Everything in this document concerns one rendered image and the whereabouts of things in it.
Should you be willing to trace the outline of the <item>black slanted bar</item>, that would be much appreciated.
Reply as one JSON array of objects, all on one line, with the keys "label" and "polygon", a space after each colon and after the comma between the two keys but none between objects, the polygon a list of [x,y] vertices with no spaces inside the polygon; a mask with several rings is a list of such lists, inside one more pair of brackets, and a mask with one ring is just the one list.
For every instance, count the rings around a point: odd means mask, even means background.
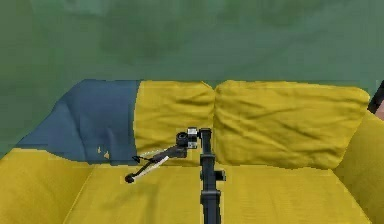
[{"label": "black slanted bar", "polygon": [[368,104],[368,110],[375,114],[381,103],[384,101],[384,80],[381,82],[370,103]]}]

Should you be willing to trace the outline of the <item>blue cloth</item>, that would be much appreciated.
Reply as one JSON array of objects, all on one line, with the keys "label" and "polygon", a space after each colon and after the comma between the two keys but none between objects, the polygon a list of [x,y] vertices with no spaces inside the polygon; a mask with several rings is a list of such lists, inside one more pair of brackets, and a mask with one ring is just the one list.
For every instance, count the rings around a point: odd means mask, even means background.
[{"label": "blue cloth", "polygon": [[133,165],[138,80],[83,80],[16,146],[89,164]]}]

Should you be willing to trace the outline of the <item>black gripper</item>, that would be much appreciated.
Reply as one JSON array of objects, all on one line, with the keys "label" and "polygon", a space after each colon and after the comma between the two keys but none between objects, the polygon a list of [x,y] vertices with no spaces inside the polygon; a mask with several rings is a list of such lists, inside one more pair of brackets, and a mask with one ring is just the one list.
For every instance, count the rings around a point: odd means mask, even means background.
[{"label": "black gripper", "polygon": [[188,134],[179,132],[176,135],[176,145],[169,149],[160,149],[155,151],[145,152],[140,155],[133,156],[132,159],[136,162],[146,160],[147,163],[137,172],[130,173],[125,176],[126,183],[133,183],[136,179],[148,174],[149,172],[159,168],[170,158],[186,158],[188,151]]}]

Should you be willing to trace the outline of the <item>small yellow back cushion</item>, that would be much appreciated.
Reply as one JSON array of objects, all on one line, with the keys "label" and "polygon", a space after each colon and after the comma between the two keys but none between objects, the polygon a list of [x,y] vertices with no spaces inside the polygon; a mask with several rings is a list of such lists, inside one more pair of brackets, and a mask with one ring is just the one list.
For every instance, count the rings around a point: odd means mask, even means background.
[{"label": "small yellow back cushion", "polygon": [[133,121],[137,153],[174,145],[188,127],[212,128],[214,101],[214,90],[202,81],[142,81]]}]

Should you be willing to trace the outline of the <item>large yellow back cushion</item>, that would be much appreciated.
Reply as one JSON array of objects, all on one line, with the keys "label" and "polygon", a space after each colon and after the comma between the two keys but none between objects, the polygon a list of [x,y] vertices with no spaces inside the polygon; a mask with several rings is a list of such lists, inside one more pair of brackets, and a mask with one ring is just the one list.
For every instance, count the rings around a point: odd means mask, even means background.
[{"label": "large yellow back cushion", "polygon": [[213,149],[226,165],[333,169],[369,99],[358,87],[225,81],[215,88]]}]

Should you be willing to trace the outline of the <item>yellow sofa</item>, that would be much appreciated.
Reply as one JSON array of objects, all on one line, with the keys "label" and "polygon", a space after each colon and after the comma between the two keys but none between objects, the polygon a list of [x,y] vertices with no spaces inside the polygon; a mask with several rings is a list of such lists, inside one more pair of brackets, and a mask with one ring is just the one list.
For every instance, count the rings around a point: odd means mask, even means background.
[{"label": "yellow sofa", "polygon": [[[368,108],[333,169],[216,164],[222,224],[384,224],[384,121]],[[0,224],[203,224],[200,153],[126,183],[133,165],[17,146],[0,159]]]}]

